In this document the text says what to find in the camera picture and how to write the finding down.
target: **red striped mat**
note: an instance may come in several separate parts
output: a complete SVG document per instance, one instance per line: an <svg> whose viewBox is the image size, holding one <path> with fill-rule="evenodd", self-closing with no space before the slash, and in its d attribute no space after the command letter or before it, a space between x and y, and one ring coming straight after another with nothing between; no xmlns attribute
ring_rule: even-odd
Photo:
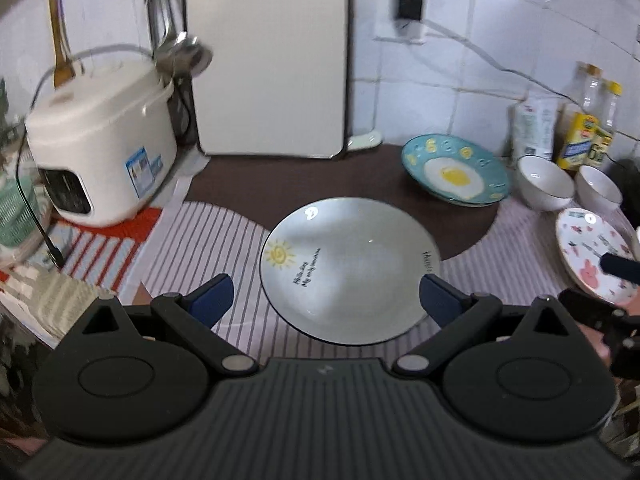
<svg viewBox="0 0 640 480"><path fill-rule="evenodd" d="M92 285L120 291L127 270L158 222L161 209L146 208L135 218L107 228L71 225L73 241L62 272ZM0 281L7 275L0 271Z"/></svg>

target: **screw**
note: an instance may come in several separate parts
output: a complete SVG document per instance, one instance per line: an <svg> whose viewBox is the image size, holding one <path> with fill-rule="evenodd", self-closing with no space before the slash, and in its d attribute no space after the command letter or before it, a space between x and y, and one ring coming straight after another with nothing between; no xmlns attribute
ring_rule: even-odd
<svg viewBox="0 0 640 480"><path fill-rule="evenodd" d="M248 355L235 354L228 355L222 359L222 366L230 372L246 372L255 364L255 361Z"/></svg>
<svg viewBox="0 0 640 480"><path fill-rule="evenodd" d="M421 372L429 367L429 360L421 355L407 354L399 358L396 364L406 372Z"/></svg>

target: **wooden spatula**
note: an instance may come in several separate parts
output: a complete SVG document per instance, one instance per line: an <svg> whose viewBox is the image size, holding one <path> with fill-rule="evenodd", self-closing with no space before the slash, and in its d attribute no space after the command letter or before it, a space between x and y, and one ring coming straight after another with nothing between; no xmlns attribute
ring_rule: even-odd
<svg viewBox="0 0 640 480"><path fill-rule="evenodd" d="M56 71L53 73L53 86L58 88L76 76L72 62L65 54L63 46L63 32L61 22L60 0L49 0L49 14L51 18L51 31L53 34L53 50L56 55Z"/></svg>

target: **pink rabbit design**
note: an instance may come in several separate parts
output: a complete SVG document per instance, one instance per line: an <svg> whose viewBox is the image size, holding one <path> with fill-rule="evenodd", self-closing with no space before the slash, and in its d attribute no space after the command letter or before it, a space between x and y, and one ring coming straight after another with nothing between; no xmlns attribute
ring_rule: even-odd
<svg viewBox="0 0 640 480"><path fill-rule="evenodd" d="M580 278L591 288L598 288L598 268L589 260L584 261L584 267L580 269Z"/></svg>

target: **blue gripper pad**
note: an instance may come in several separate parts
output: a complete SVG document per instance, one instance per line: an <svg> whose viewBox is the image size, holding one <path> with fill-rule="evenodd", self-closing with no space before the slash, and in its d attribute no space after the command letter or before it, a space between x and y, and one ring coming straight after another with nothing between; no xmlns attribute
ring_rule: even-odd
<svg viewBox="0 0 640 480"><path fill-rule="evenodd" d="M469 297L444 282L435 274L425 274L420 280L420 304L440 328L461 316Z"/></svg>
<svg viewBox="0 0 640 480"><path fill-rule="evenodd" d="M211 328L234 304L234 282L228 274L218 274L180 303L195 319Z"/></svg>

